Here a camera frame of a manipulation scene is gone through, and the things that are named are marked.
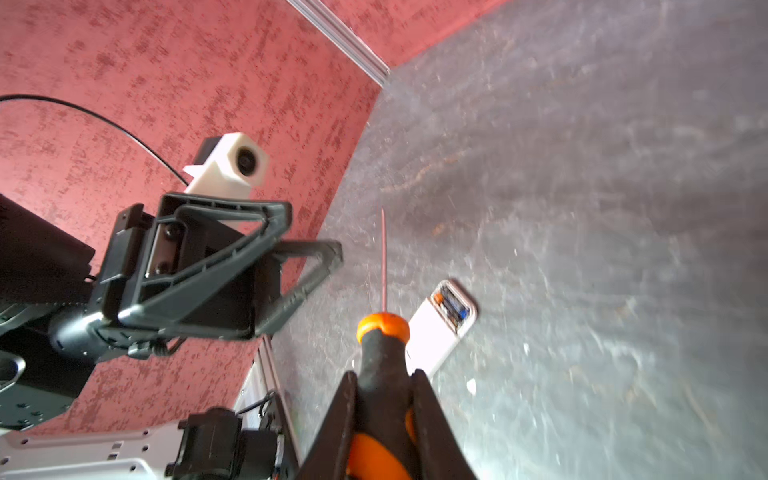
screwdriver handle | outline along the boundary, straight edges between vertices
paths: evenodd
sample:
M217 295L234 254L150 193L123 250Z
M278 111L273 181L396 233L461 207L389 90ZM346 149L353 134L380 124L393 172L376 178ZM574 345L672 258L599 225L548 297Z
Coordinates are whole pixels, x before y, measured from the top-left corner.
M408 322L374 313L357 327L362 345L355 405L355 435L347 475L359 480L421 478L413 429L411 382L406 369Z

red wall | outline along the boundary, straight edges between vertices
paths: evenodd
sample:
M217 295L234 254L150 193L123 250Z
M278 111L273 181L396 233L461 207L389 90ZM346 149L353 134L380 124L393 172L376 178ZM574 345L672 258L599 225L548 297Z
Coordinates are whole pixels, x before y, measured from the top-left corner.
M407 62L506 0L323 0L390 67Z
M290 235L317 235L379 89L284 0L0 0L0 11L0 94L83 104L177 169L204 137L244 131L272 157L254 196L290 200ZM0 104L0 155L0 192L95 247L94 266L119 210L154 212L183 190L118 132L46 104ZM36 432L230 406L253 351L197 340L170 359L101 364L71 411Z

screwdriver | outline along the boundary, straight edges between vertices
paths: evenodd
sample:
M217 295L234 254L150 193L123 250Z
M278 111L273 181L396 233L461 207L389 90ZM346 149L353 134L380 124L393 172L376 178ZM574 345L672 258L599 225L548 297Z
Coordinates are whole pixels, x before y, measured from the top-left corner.
M359 480L421 478L411 383L406 370L408 322L387 312L386 215L382 208L382 311L357 327L362 346L355 427L346 474Z

white debris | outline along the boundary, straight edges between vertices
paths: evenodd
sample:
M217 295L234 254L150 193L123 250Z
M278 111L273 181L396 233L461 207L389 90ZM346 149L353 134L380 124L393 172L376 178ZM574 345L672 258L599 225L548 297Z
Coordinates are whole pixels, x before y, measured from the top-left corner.
M475 379L471 379L467 382L467 390L472 394L472 396L478 394L478 384Z

gray marble surface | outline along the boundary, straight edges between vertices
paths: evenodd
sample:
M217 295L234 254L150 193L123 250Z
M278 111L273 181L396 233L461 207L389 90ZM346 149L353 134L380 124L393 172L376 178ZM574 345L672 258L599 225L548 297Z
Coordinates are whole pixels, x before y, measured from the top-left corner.
M480 317L433 381L480 478L768 475L768 4L514 0L397 68L276 335L306 451L379 305ZM474 379L475 395L467 389Z

